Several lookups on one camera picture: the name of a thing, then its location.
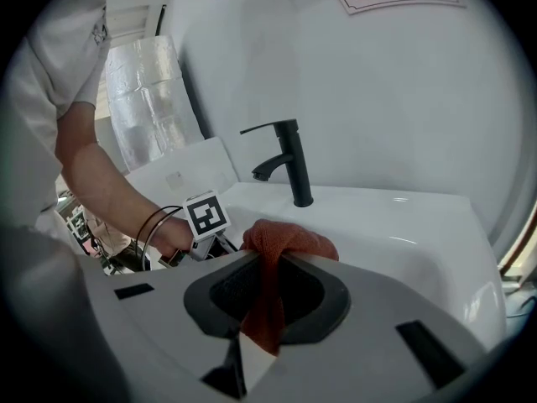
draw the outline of hand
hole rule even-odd
[[[157,230],[151,244],[164,257],[172,258],[177,249],[189,252],[193,238],[194,235],[188,222],[184,219],[172,217]]]

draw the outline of red towel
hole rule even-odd
[[[285,250],[339,260],[333,243],[296,224],[260,219],[243,236],[241,249],[262,255],[262,288],[259,298],[242,322],[242,332],[272,355],[279,350],[285,328],[284,307],[278,293],[278,260]]]

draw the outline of white sink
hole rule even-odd
[[[403,282],[464,324],[491,349],[506,333],[493,251],[465,197],[312,186],[310,207],[287,185],[237,183],[222,194],[239,247],[259,218],[294,222],[328,237],[342,263]]]

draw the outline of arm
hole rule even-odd
[[[95,108],[75,102],[58,120],[56,157],[64,166],[62,175],[78,200],[104,222],[136,238],[145,220],[159,208],[139,194],[119,173],[107,153],[97,144]],[[151,227],[165,215],[146,225],[140,236],[145,241]],[[192,232],[187,221],[171,219],[155,234],[152,245],[171,257],[176,249],[188,251]]]

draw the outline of white wall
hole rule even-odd
[[[296,118],[313,184],[468,196],[500,257],[535,199],[534,80],[487,3],[463,1],[350,17],[338,0],[173,0],[166,28],[241,181],[279,144],[239,130]]]
[[[119,143],[117,142],[110,117],[95,121],[95,135],[97,136],[99,145],[105,150],[117,169],[123,174],[128,173],[128,168],[119,149]]]

